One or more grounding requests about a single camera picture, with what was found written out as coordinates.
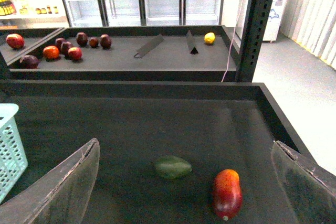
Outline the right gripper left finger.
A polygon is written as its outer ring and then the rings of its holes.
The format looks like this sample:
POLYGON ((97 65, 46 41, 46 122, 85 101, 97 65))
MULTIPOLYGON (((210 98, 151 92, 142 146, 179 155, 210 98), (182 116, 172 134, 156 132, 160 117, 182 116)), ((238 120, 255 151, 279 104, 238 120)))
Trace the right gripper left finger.
POLYGON ((81 223, 97 178, 100 144, 91 139, 1 205, 1 223, 81 223))

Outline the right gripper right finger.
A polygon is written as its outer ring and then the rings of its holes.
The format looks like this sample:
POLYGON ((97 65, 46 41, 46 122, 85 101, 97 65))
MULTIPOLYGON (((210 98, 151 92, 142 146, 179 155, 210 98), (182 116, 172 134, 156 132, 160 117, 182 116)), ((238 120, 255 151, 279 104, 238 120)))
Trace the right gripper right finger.
POLYGON ((271 149, 277 181, 298 223, 335 223, 335 175, 281 141, 271 149))

